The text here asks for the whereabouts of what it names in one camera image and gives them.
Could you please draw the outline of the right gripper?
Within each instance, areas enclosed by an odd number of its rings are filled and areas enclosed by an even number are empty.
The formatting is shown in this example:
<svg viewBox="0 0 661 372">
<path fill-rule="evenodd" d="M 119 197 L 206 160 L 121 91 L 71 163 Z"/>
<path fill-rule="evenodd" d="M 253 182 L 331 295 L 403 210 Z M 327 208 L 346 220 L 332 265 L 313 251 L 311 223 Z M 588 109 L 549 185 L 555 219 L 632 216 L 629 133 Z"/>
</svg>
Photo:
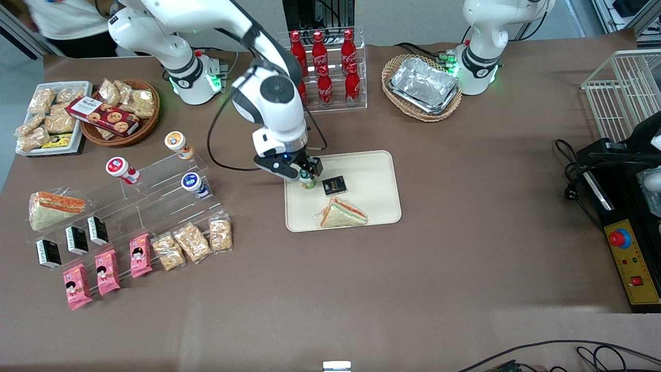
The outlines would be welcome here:
<svg viewBox="0 0 661 372">
<path fill-rule="evenodd" d="M 300 180 L 301 169 L 308 163 L 307 132 L 292 141 L 283 142 L 276 139 L 270 129 L 262 127 L 253 132 L 252 138 L 257 153 L 254 157 L 256 167 L 285 180 Z M 313 178 L 321 176 L 321 158 L 309 158 L 309 172 Z"/>
</svg>

